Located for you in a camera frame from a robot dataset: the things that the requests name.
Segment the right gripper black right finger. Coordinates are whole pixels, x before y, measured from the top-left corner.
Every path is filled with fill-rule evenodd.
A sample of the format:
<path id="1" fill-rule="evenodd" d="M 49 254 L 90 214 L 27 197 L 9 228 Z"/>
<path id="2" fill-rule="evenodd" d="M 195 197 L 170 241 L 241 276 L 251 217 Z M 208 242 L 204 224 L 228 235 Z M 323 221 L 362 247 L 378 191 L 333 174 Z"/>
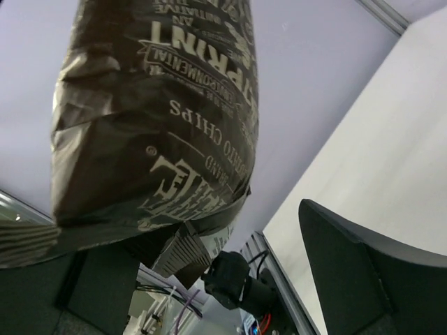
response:
<path id="1" fill-rule="evenodd" d="M 300 203 L 298 218 L 329 334 L 446 333 L 446 256 L 312 200 Z"/>

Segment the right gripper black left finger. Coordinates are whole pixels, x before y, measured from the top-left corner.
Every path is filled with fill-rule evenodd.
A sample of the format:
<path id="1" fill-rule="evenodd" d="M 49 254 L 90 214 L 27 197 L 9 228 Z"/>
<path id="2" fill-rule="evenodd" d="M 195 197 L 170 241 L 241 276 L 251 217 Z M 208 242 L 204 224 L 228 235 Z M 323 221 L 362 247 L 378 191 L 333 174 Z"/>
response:
<path id="1" fill-rule="evenodd" d="M 139 262 L 116 244 L 51 256 L 57 235 L 1 224 L 1 333 L 122 334 Z"/>

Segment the brown Kettle sea salt bag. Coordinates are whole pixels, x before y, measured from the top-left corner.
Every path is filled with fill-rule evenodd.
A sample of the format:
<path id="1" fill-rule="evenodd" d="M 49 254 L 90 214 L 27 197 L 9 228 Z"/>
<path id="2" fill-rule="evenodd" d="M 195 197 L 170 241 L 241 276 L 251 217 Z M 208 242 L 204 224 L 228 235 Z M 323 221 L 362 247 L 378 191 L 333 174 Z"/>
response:
<path id="1" fill-rule="evenodd" d="M 258 127 L 248 1 L 81 1 L 52 114 L 67 247 L 128 239 L 191 287 L 250 193 Z"/>

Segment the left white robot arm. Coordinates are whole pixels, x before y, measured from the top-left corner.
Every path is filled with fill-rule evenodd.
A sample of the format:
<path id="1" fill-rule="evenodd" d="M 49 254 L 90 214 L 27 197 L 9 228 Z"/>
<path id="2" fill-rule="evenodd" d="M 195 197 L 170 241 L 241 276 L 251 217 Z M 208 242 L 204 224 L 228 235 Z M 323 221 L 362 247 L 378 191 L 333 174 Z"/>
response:
<path id="1" fill-rule="evenodd" d="M 275 289 L 250 276 L 249 263 L 236 252 L 221 252 L 201 276 L 205 292 L 228 310 L 237 308 L 259 318 L 278 299 Z"/>

